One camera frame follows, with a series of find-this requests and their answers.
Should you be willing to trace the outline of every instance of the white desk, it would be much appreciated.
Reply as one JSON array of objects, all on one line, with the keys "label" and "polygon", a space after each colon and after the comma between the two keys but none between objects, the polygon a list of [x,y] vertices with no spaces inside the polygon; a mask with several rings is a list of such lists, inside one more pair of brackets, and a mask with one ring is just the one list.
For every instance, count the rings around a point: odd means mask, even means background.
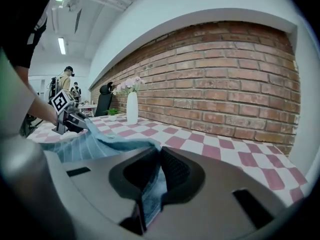
[{"label": "white desk", "polygon": [[96,109],[97,109],[97,104],[88,104],[88,105],[79,105],[78,109],[80,110],[81,113],[86,113],[86,110],[91,109],[91,115],[92,117],[95,116],[96,114]]}]

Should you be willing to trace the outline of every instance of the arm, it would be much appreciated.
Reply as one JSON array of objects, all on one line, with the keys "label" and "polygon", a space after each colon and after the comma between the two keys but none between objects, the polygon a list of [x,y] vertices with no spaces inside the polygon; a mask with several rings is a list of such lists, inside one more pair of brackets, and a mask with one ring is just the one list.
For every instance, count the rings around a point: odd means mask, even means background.
[{"label": "arm", "polygon": [[33,90],[28,81],[28,71],[29,69],[23,66],[14,67],[16,73],[23,81],[23,83],[28,87],[28,89],[34,93],[34,101],[28,111],[28,114],[40,118],[45,121],[49,121],[52,124],[56,125],[58,122],[58,116],[53,106],[44,102]]}]

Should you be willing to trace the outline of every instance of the checkered tablecloth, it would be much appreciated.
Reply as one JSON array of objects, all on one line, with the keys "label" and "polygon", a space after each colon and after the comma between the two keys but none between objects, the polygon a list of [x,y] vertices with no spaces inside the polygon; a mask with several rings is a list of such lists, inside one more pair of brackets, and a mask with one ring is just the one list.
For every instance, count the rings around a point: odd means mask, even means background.
[{"label": "checkered tablecloth", "polygon": [[[305,177],[270,143],[212,135],[145,118],[139,118],[135,125],[128,125],[125,114],[119,115],[117,121],[108,120],[108,116],[91,120],[104,134],[114,132],[126,139],[151,138],[161,146],[187,150],[235,165],[274,191],[287,206],[301,199],[309,190]],[[74,132],[59,135],[52,131],[53,128],[51,123],[43,123],[28,139],[52,143],[78,135]]]}]

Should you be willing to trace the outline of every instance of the blue towel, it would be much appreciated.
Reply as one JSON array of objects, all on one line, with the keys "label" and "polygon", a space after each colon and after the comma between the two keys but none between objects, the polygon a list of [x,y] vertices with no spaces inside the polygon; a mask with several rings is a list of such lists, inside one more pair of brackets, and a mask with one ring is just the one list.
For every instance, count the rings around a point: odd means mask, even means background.
[{"label": "blue towel", "polygon": [[[91,120],[85,119],[85,122],[88,126],[85,134],[72,140],[41,143],[41,147],[45,151],[56,153],[62,163],[110,157],[144,147],[156,147],[158,151],[161,150],[160,145],[152,139],[125,139],[113,132],[103,134]],[[147,226],[160,211],[161,196],[165,192],[167,192],[166,178],[160,168],[158,177],[148,183],[142,195]]]}]

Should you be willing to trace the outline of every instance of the small white pot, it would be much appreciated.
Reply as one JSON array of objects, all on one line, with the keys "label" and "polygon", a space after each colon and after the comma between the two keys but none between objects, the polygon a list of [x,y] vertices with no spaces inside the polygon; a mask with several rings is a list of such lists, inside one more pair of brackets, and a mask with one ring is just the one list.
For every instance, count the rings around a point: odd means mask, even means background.
[{"label": "small white pot", "polygon": [[110,121],[116,121],[117,120],[117,115],[109,115],[109,120]]}]

